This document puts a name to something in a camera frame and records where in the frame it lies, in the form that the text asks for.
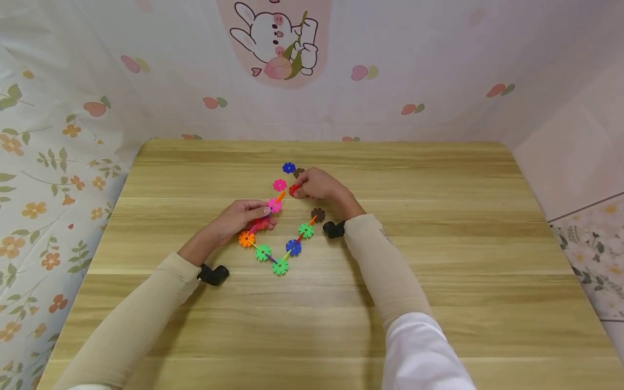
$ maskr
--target cartoon rabbit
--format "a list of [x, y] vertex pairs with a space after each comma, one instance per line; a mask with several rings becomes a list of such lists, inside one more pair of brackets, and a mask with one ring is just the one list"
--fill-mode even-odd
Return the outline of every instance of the cartoon rabbit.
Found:
[[317, 21], [306, 18], [302, 25], [292, 26], [288, 16], [284, 14], [261, 12], [256, 15], [242, 2], [237, 2], [234, 9], [249, 26], [249, 32], [232, 28], [230, 34], [257, 59], [267, 64], [275, 57], [283, 56], [284, 50], [294, 43], [295, 48], [290, 59], [295, 59], [297, 53], [301, 52], [301, 73], [306, 76], [312, 74], [318, 51], [314, 45]]

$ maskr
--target wood grain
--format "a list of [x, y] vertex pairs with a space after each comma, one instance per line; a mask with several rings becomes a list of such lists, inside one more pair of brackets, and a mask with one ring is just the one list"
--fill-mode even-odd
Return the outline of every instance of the wood grain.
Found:
[[[41, 381], [47, 389], [108, 313], [236, 198], [317, 165], [384, 224], [479, 389], [615, 388], [622, 366], [513, 157], [488, 143], [151, 140], [141, 149]], [[331, 205], [319, 204], [328, 218]], [[307, 201], [286, 198], [258, 242], [283, 254]], [[384, 335], [357, 265], [320, 225], [277, 278], [234, 241], [231, 277], [173, 316], [132, 389], [377, 389]]]

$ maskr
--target beige arm sleeve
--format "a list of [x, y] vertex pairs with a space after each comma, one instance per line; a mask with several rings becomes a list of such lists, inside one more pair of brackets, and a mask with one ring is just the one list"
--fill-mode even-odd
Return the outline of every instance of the beige arm sleeve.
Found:
[[344, 239], [387, 332], [390, 324], [405, 313], [433, 314], [411, 268], [381, 228], [374, 215], [360, 215], [344, 224]]
[[171, 253], [102, 321], [54, 386], [80, 384], [120, 389], [152, 348], [173, 312], [195, 291], [201, 268]]

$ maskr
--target orange snowflake block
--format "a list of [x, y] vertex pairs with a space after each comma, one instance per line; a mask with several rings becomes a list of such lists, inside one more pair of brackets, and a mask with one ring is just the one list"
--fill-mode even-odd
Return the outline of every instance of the orange snowflake block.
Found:
[[238, 236], [238, 243], [243, 248], [248, 248], [256, 241], [256, 236], [248, 230], [241, 232]]

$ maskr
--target pink snowflake block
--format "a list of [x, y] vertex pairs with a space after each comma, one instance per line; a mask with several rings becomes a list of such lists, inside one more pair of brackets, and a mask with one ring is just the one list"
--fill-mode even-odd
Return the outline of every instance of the pink snowflake block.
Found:
[[281, 210], [281, 202], [275, 198], [269, 199], [268, 206], [271, 208], [271, 213], [279, 213]]
[[273, 189], [276, 191], [283, 191], [286, 189], [286, 180], [278, 179], [273, 182]]

